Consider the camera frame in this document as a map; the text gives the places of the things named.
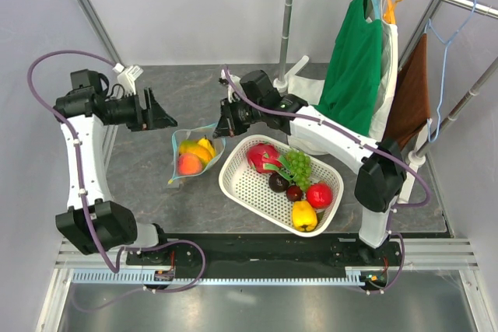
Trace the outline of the orange peach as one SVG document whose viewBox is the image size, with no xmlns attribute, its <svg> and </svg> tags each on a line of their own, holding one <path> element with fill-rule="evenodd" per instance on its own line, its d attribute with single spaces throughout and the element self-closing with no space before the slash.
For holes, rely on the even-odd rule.
<svg viewBox="0 0 498 332">
<path fill-rule="evenodd" d="M 193 153 L 180 155 L 177 162 L 177 171 L 181 176 L 190 176 L 202 172 L 204 166 L 198 156 Z"/>
</svg>

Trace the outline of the clear zip top bag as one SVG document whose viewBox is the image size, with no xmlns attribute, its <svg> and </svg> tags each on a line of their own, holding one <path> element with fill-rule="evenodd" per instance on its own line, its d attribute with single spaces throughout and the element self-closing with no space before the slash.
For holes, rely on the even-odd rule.
<svg viewBox="0 0 498 332">
<path fill-rule="evenodd" d="M 224 138 L 214 138 L 216 123 L 200 128 L 176 130 L 171 138 L 173 161 L 168 188 L 177 188 L 189 177 L 200 176 L 221 158 Z"/>
</svg>

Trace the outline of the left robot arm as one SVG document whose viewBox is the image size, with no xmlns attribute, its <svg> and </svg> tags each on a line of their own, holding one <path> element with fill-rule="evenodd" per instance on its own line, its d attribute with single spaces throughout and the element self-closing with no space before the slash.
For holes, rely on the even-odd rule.
<svg viewBox="0 0 498 332">
<path fill-rule="evenodd" d="M 56 100 L 62 116 L 61 131 L 68 154 L 67 210 L 56 216 L 58 231 L 82 254 L 108 251 L 118 246 L 144 247 L 153 264 L 170 258 L 170 244 L 159 239 L 159 227 L 136 221 L 133 213 L 113 200 L 108 187 L 103 153 L 107 127 L 125 125 L 130 131 L 173 128 L 177 122 L 144 90 L 145 105 L 137 93 L 120 98 L 109 95 L 107 77 L 84 69 L 70 75 L 72 89 Z"/>
</svg>

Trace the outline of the yellow lemon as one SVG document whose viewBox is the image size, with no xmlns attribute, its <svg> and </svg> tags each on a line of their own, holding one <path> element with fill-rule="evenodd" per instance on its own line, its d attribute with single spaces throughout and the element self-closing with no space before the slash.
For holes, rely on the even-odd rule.
<svg viewBox="0 0 498 332">
<path fill-rule="evenodd" d="M 209 154 L 211 157 L 214 159 L 216 157 L 216 150 L 213 146 L 213 143 L 211 140 L 209 140 L 206 136 L 203 138 L 199 139 L 197 141 L 197 144 L 200 145 L 201 147 L 204 147 L 205 149 L 208 150 Z"/>
</svg>

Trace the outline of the dark red plum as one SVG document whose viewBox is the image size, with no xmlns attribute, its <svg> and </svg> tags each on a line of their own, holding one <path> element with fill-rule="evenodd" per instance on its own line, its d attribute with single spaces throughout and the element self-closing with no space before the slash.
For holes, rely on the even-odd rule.
<svg viewBox="0 0 498 332">
<path fill-rule="evenodd" d="M 291 202 L 301 201 L 303 199 L 303 191 L 297 185 L 291 185 L 286 190 L 286 198 Z"/>
</svg>

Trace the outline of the orange green mango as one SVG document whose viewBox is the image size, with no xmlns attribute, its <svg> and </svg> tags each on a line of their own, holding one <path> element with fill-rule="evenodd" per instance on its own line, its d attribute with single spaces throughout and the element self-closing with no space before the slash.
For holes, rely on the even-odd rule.
<svg viewBox="0 0 498 332">
<path fill-rule="evenodd" d="M 204 147 L 201 147 L 197 144 L 197 142 L 191 140 L 183 140 L 179 146 L 179 154 L 183 155 L 186 153 L 191 153 L 200 158 L 203 165 L 207 165 L 212 157 L 209 154 L 208 150 Z"/>
</svg>

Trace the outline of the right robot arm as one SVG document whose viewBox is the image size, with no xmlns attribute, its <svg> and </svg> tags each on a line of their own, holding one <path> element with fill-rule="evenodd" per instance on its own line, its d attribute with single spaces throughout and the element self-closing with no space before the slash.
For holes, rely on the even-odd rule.
<svg viewBox="0 0 498 332">
<path fill-rule="evenodd" d="M 384 256 L 388 216 L 406 179 L 405 164 L 397 142 L 376 142 L 320 114 L 298 96 L 281 95 L 262 70 L 252 71 L 235 83 L 228 68 L 220 82 L 229 87 L 220 102 L 220 119 L 214 135 L 235 137 L 262 122 L 269 128 L 316 145 L 356 174 L 354 195 L 362 205 L 356 255 L 364 264 Z"/>
</svg>

